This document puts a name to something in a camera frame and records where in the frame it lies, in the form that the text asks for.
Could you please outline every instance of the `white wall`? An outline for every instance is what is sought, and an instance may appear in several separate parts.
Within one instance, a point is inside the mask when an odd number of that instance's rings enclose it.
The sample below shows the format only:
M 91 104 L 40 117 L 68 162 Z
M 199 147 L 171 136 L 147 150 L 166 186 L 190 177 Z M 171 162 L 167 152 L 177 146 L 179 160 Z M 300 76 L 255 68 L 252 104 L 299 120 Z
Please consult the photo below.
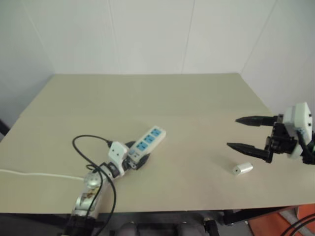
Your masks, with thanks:
M 314 12 L 313 0 L 2 0 L 0 118 L 12 125 L 54 73 L 238 72 L 273 112 L 314 112 Z

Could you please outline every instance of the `power cord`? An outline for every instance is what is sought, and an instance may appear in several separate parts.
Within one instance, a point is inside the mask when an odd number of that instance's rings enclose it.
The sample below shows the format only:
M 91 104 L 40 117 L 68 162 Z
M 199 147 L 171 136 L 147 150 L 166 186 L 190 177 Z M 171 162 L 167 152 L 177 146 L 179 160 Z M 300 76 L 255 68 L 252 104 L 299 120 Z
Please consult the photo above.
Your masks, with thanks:
M 0 169 L 0 172 L 10 173 L 10 174 L 15 174 L 15 175 L 20 175 L 20 176 L 49 176 L 49 177 L 61 177 L 61 178 L 69 178 L 69 179 L 83 181 L 82 177 L 77 177 L 77 176 L 65 176 L 65 175 L 49 174 L 49 173 L 23 173 L 19 171 L 12 171 L 12 170 L 5 170 L 5 169 Z
M 102 138 L 102 137 L 99 137 L 99 136 L 96 136 L 96 135 L 88 135 L 88 134 L 79 135 L 79 136 L 75 137 L 75 138 L 72 140 L 72 146 L 73 146 L 73 148 L 77 151 L 77 153 L 78 153 L 81 157 L 83 157 L 83 159 L 85 159 L 87 162 L 90 163 L 90 166 L 88 165 L 89 167 L 93 167 L 93 168 L 94 168 L 95 170 L 97 170 L 98 172 L 102 172 L 102 173 L 106 176 L 108 182 L 110 183 L 110 185 L 111 185 L 111 187 L 112 187 L 112 189 L 113 189 L 113 193 L 114 193 L 113 206 L 112 206 L 112 209 L 111 209 L 111 211 L 110 211 L 110 213 L 109 213 L 109 216 L 108 216 L 107 220 L 105 221 L 104 225 L 103 225 L 103 226 L 96 232 L 96 234 L 94 235 L 94 236 L 98 236 L 98 235 L 102 232 L 102 230 L 105 229 L 105 227 L 108 225 L 110 219 L 111 219 L 112 216 L 113 216 L 113 213 L 114 213 L 114 210 L 115 210 L 115 207 L 116 207 L 116 199 L 117 199 L 117 196 L 116 196 L 116 195 L 117 195 L 117 194 L 116 194 L 115 185 L 114 185 L 112 179 L 108 176 L 108 174 L 107 174 L 101 167 L 99 167 L 96 163 L 94 163 L 92 160 L 90 160 L 86 155 L 84 155 L 84 154 L 78 149 L 78 147 L 76 146 L 75 141 L 76 141 L 77 139 L 83 138 L 83 137 L 91 137 L 91 138 L 101 139 L 101 140 L 103 140 L 103 141 L 105 141 L 105 142 L 107 143 L 107 145 L 108 145 L 109 148 L 110 148 L 110 146 L 112 145 L 112 141 L 107 140 L 107 139 Z
M 292 231 L 292 233 L 290 234 L 290 236 L 294 236 L 302 227 L 312 223 L 315 221 L 315 218 L 310 219 L 308 221 L 305 221 L 303 224 L 300 224 L 298 227 L 295 228 L 295 230 Z
M 315 216 L 315 213 L 314 214 L 311 214 L 311 215 L 308 215 L 308 216 L 305 216 L 304 218 L 296 221 L 294 224 L 290 225 L 280 236 L 285 236 L 287 234 L 287 232 L 289 232 L 291 229 L 293 229 L 295 226 L 297 226 L 298 224 L 302 223 L 303 221 L 311 218 Z

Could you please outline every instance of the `small white cylinder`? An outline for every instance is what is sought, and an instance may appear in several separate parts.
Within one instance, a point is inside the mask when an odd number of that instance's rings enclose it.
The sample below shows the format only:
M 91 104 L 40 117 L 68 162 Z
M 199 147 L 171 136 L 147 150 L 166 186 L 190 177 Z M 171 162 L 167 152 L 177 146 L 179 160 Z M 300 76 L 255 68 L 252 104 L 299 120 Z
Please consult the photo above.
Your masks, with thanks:
M 237 165 L 233 168 L 233 174 L 238 176 L 245 174 L 253 169 L 253 166 L 250 162 L 246 162 L 240 165 Z

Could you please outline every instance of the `white cable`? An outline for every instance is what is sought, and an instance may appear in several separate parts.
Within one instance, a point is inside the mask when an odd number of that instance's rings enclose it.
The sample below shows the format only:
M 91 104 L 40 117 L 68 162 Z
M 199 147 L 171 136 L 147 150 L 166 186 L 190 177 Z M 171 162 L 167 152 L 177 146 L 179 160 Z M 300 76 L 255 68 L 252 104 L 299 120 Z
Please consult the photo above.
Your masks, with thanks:
M 65 175 L 48 174 L 48 173 L 23 173 L 23 172 L 11 171 L 11 170 L 5 170 L 5 169 L 0 169 L 0 172 L 6 172 L 6 173 L 11 173 L 11 174 L 20 175 L 20 176 L 50 176 L 50 177 L 70 178 L 70 179 L 83 181 L 83 178 L 76 177 L 76 176 L 65 176 Z

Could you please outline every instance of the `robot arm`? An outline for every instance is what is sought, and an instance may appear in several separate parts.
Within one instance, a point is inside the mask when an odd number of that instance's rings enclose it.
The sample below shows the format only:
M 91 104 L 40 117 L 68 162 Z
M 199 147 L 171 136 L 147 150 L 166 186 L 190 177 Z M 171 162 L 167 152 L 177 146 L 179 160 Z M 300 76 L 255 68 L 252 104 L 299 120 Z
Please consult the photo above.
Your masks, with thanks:
M 240 143 L 227 143 L 232 149 L 268 163 L 272 162 L 274 153 L 287 153 L 289 158 L 302 156 L 303 163 L 315 165 L 313 118 L 306 102 L 288 108 L 283 115 L 243 117 L 236 122 L 250 126 L 267 125 L 273 129 L 271 136 L 267 137 L 264 149 Z
M 91 165 L 94 169 L 84 178 L 83 191 L 75 202 L 63 235 L 91 236 L 102 204 L 102 196 L 108 185 L 112 185 L 115 196 L 113 180 L 123 177 L 130 169 L 138 170 L 142 167 L 151 151 L 164 139 L 165 135 L 166 132 L 163 129 L 154 126 L 137 142 L 111 143 L 108 152 L 110 162 L 108 164 L 104 162 L 99 166 Z

